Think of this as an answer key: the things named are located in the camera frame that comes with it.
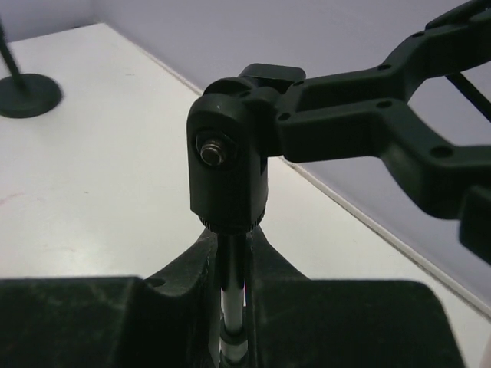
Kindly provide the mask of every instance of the black pole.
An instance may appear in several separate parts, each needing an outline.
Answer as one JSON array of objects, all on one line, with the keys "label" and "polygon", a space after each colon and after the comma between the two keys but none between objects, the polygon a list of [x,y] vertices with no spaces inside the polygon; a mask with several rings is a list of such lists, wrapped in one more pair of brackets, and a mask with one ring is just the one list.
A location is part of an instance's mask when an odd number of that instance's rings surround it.
[{"label": "black pole", "polygon": [[7,66],[12,79],[16,85],[20,88],[26,89],[26,84],[17,64],[15,63],[12,53],[8,49],[7,42],[5,41],[5,32],[3,30],[2,20],[0,20],[0,54],[2,55],[3,61]]}]

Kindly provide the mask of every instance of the white table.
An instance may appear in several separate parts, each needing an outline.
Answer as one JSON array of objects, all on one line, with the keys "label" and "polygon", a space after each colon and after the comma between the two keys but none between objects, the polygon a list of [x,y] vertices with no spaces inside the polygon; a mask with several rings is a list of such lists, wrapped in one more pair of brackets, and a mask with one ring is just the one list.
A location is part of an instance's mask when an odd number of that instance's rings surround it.
[{"label": "white table", "polygon": [[[42,117],[0,119],[0,277],[147,277],[191,246],[203,229],[189,210],[185,144],[196,94],[105,25],[12,49],[64,100]],[[262,228],[299,271],[429,285],[479,365],[489,321],[280,159],[269,172]]]}]

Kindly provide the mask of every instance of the metal bolt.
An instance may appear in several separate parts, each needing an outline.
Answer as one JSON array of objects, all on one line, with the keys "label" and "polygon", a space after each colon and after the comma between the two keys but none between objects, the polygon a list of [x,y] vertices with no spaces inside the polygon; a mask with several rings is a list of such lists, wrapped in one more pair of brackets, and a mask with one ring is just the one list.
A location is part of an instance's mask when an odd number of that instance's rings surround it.
[{"label": "metal bolt", "polygon": [[202,145],[199,155],[206,165],[220,166],[227,159],[226,145],[216,138],[207,140]]}]

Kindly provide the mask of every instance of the articulated arm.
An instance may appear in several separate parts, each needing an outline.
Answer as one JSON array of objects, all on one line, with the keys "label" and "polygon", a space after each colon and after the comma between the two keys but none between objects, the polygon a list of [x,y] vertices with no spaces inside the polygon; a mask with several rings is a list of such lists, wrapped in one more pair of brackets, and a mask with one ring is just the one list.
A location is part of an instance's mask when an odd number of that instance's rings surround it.
[{"label": "articulated arm", "polygon": [[454,146],[407,105],[426,79],[447,76],[490,118],[460,74],[491,61],[490,3],[449,11],[365,71],[305,79],[254,64],[211,84],[188,119],[192,210],[213,231],[244,233],[265,211],[267,157],[376,156],[423,211],[461,219],[463,244],[491,262],[491,146]]}]

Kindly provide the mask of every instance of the black stand base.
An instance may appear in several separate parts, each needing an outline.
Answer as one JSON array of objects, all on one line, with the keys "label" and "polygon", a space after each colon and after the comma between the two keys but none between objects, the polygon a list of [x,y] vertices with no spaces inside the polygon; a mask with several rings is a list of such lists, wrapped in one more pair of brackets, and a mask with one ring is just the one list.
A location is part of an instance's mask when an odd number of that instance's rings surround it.
[{"label": "black stand base", "polygon": [[0,80],[0,115],[23,119],[37,117],[54,109],[61,101],[58,84],[40,74],[22,74],[25,87],[13,77]]}]

